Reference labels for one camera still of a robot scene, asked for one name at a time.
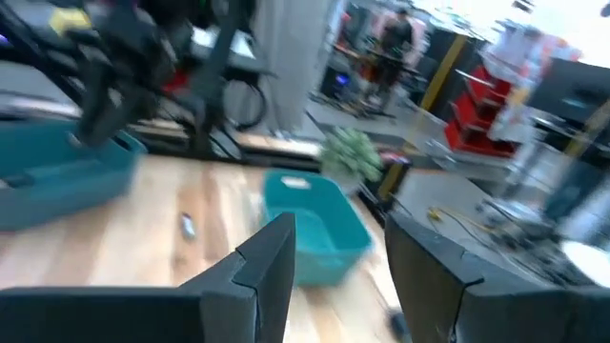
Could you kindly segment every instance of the plastic storage bin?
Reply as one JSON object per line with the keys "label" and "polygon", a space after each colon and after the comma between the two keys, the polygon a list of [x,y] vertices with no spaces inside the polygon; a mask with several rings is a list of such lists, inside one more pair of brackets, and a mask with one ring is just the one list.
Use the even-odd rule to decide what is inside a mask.
{"label": "plastic storage bin", "polygon": [[295,285],[339,283],[371,247],[371,237],[339,186],[319,174],[268,171],[263,221],[296,218]]}
{"label": "plastic storage bin", "polygon": [[69,121],[0,121],[0,231],[17,231],[125,192],[145,148],[124,132],[78,149]]}

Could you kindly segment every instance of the man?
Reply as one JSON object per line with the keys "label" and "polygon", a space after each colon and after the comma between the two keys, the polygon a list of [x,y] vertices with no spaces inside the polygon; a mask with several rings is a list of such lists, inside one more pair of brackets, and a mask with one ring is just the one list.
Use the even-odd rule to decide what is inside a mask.
{"label": "man", "polygon": [[413,49],[414,29],[406,9],[398,10],[394,17],[382,17],[379,25],[383,29],[372,52],[376,61],[369,80],[373,85],[364,92],[364,101],[375,102],[372,95],[376,95],[383,109],[390,98],[392,86],[402,72],[405,57]]}

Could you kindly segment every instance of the black metal frame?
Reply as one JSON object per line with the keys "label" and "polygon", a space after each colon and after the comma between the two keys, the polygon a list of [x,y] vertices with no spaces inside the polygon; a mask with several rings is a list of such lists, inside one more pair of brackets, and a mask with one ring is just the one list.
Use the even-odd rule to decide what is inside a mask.
{"label": "black metal frame", "polygon": [[[0,2],[0,18],[2,19],[0,20],[0,33],[2,33],[9,40],[12,47],[12,49],[0,49],[0,60],[17,62],[38,69],[39,71],[43,72],[52,81],[52,83],[55,84],[63,93],[65,93],[75,104],[81,104],[85,91],[71,79],[71,77],[77,75],[76,71],[74,71],[74,73],[67,72],[65,66],[64,68],[58,68],[59,66],[56,66],[55,63],[49,58],[48,52],[36,42],[34,38],[35,33],[32,32],[31,29],[21,21],[16,13],[12,11],[10,6],[4,2]],[[230,42],[233,41],[233,36],[236,30],[236,26],[233,24],[235,23],[228,23],[230,27],[226,28],[227,25],[223,23],[221,26],[221,33],[216,41],[217,43],[221,42],[221,40],[228,40],[230,45]],[[230,36],[226,34],[227,32],[225,32],[224,35],[222,34],[222,31],[225,29],[229,29],[231,32]],[[217,59],[214,56],[214,50],[215,49],[213,49],[213,53],[210,55],[210,62],[213,62],[211,60]],[[222,65],[222,68],[224,68],[224,64],[226,64],[225,61],[214,62]],[[141,137],[144,144],[149,149],[149,152],[153,154],[260,167],[296,169],[308,172],[319,171],[319,163],[311,155],[301,154],[298,152],[274,151],[271,149],[242,146],[225,131],[223,131],[223,133],[227,134],[229,139],[239,150],[239,156],[227,157],[220,156],[215,153],[198,151],[187,144],[185,144],[183,150],[177,150],[175,148],[176,146],[169,148],[169,145],[165,144],[171,142],[175,143],[175,136],[163,133],[150,133],[148,130],[142,131],[139,129],[130,129],[130,131],[134,132],[138,137]],[[183,139],[183,141],[195,139],[192,133],[189,134],[187,131],[184,131],[184,133],[186,134],[187,139]],[[147,141],[159,144],[147,144]]]}

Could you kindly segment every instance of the desk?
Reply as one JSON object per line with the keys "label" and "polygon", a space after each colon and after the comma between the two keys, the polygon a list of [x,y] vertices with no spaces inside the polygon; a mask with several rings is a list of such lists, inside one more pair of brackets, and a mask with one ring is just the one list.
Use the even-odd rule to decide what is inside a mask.
{"label": "desk", "polygon": [[[257,229],[264,172],[147,156],[128,195],[39,228],[0,235],[0,288],[179,285]],[[385,309],[398,302],[383,233],[359,200],[353,204],[374,248],[342,285],[294,290],[285,342],[394,342]],[[182,238],[182,212],[196,227],[192,241]]]}

